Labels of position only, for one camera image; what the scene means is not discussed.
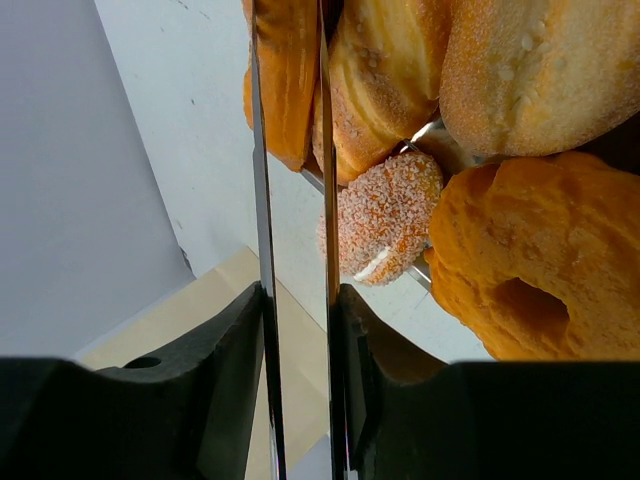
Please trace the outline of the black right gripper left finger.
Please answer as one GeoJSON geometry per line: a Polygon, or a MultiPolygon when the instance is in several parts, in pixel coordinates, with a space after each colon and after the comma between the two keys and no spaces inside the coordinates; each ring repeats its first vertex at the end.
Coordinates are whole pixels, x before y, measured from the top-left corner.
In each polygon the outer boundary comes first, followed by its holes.
{"type": "Polygon", "coordinates": [[[191,364],[122,373],[55,358],[1,361],[5,479],[207,479],[197,471],[197,421],[213,381],[191,364]]]}

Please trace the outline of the metal bread tongs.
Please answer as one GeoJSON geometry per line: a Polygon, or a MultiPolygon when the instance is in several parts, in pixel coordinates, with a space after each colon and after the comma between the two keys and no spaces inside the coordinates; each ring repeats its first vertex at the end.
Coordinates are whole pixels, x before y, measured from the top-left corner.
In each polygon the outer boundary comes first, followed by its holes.
{"type": "MultiPolygon", "coordinates": [[[[328,53],[325,36],[325,7],[318,3],[319,67],[316,88],[321,90],[319,105],[331,107],[328,77],[328,53]]],[[[274,476],[287,476],[286,429],[284,425],[281,371],[281,331],[276,285],[282,283],[292,294],[305,300],[314,298],[313,314],[324,334],[326,361],[323,365],[328,388],[331,476],[349,476],[347,460],[344,360],[339,330],[338,307],[340,275],[337,271],[337,181],[330,178],[327,189],[317,192],[304,177],[305,162],[299,172],[289,170],[268,152],[265,143],[263,107],[260,94],[260,70],[257,54],[257,27],[250,27],[250,104],[254,135],[253,168],[261,284],[265,292],[265,361],[269,415],[272,429],[274,476]]]]}

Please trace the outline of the long baguette fake bread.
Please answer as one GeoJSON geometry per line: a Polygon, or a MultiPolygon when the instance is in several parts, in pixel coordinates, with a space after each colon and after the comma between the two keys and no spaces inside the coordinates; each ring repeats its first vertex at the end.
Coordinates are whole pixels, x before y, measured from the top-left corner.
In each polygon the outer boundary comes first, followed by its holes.
{"type": "Polygon", "coordinates": [[[266,148],[289,170],[308,156],[311,111],[319,67],[316,1],[244,1],[257,27],[257,54],[266,148]]]}

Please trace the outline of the beige paper bag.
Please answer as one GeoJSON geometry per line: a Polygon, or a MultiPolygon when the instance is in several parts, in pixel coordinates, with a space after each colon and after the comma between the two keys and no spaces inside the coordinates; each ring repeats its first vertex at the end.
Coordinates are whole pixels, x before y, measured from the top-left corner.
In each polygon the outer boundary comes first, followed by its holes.
{"type": "MultiPolygon", "coordinates": [[[[271,476],[266,368],[259,302],[249,299],[259,261],[248,248],[164,303],[88,347],[80,361],[122,373],[147,358],[156,371],[191,364],[213,381],[198,420],[196,469],[207,479],[271,476]]],[[[283,286],[277,308],[290,479],[330,476],[326,336],[283,286]]]]}

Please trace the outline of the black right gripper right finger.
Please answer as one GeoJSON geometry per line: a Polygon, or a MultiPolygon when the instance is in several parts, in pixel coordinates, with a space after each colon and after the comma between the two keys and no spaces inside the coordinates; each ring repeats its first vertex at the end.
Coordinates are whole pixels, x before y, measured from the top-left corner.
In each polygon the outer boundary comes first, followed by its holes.
{"type": "Polygon", "coordinates": [[[349,463],[360,478],[638,477],[637,364],[447,364],[353,287],[339,304],[349,463]]]}

